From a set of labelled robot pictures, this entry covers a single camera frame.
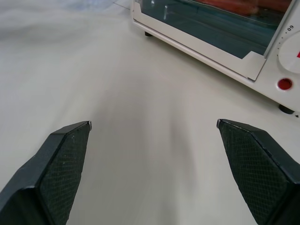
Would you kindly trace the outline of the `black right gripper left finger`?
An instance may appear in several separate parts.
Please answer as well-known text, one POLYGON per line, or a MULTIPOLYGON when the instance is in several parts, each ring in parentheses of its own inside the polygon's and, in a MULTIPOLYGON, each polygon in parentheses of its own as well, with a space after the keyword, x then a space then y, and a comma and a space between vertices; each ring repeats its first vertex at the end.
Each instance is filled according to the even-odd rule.
POLYGON ((51 133, 0 193, 2 225, 65 225, 81 181, 91 122, 51 133))

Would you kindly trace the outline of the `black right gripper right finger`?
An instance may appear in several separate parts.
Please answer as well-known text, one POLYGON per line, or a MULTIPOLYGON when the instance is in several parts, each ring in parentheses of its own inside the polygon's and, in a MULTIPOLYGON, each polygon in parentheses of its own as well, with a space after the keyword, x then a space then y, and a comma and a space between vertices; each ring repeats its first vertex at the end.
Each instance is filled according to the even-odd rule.
POLYGON ((259 225, 300 223, 300 165, 266 131, 219 119, 234 180, 259 225))

